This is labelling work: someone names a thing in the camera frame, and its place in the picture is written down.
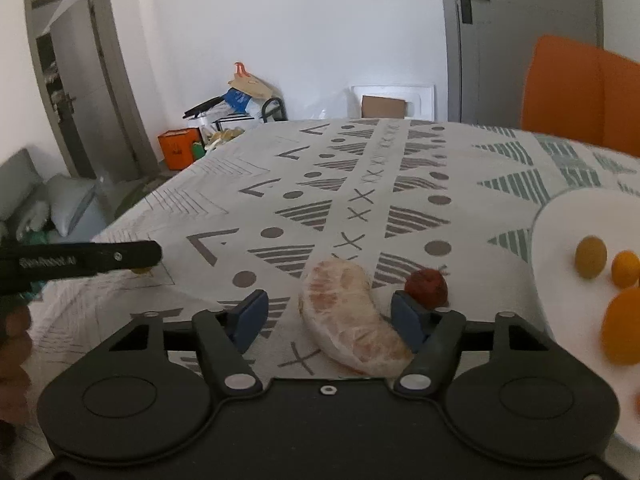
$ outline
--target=orange box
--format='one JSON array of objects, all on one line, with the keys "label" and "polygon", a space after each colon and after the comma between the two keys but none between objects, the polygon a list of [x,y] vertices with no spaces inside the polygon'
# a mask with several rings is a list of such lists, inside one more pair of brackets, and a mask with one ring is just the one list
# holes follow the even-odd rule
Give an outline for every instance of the orange box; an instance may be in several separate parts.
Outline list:
[{"label": "orange box", "polygon": [[184,130],[169,130],[158,135],[158,142],[164,161],[169,170],[183,170],[193,164],[193,152],[191,145],[200,142],[200,132],[197,128]]}]

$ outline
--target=orange chair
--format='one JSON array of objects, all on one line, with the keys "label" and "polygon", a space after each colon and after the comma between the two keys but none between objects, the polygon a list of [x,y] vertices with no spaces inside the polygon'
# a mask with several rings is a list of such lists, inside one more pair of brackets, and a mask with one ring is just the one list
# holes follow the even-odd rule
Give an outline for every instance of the orange chair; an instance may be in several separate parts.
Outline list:
[{"label": "orange chair", "polygon": [[543,36],[527,76],[522,129],[640,156],[640,64]]}]

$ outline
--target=tablecloth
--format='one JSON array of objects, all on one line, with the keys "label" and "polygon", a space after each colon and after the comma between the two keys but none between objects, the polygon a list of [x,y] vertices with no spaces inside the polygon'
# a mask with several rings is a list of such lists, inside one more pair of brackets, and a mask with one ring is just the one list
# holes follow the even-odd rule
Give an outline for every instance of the tablecloth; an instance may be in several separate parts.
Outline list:
[{"label": "tablecloth", "polygon": [[[537,212],[570,188],[640,196],[639,171],[631,156],[508,128],[265,124],[179,173],[95,239],[156,240],[161,265],[47,285],[31,305],[31,403],[133,317],[187,320],[233,307],[256,288],[269,295],[269,319],[244,357],[264,381],[351,376],[322,354],[298,311],[305,269],[332,255],[369,273],[383,314],[411,272],[432,267],[446,276],[450,306],[469,319],[513,310],[543,328],[529,268]],[[170,357],[198,371],[192,354]],[[17,477],[50,458],[32,419],[14,453]]]}]

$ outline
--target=yellow fruit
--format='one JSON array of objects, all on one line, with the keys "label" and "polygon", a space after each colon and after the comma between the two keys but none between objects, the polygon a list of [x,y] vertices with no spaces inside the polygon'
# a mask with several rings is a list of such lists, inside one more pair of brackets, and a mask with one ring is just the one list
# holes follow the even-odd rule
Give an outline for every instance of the yellow fruit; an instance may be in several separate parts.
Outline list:
[{"label": "yellow fruit", "polygon": [[617,288],[635,285],[640,277],[640,260],[633,251],[618,253],[611,264],[611,279]]},{"label": "yellow fruit", "polygon": [[609,303],[600,342],[613,364],[640,363],[640,288],[623,290]]},{"label": "yellow fruit", "polygon": [[585,280],[598,276],[607,265],[607,247],[597,236],[583,238],[575,249],[575,270]]}]

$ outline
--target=gray sofa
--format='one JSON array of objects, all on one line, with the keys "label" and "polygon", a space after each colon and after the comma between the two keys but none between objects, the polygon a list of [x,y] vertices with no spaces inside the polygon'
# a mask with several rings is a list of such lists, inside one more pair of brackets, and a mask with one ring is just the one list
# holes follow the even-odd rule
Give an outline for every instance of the gray sofa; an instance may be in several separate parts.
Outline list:
[{"label": "gray sofa", "polygon": [[48,243],[89,241],[109,224],[96,185],[61,174],[44,182],[29,152],[15,153],[0,164],[0,243],[36,231],[44,232]]}]

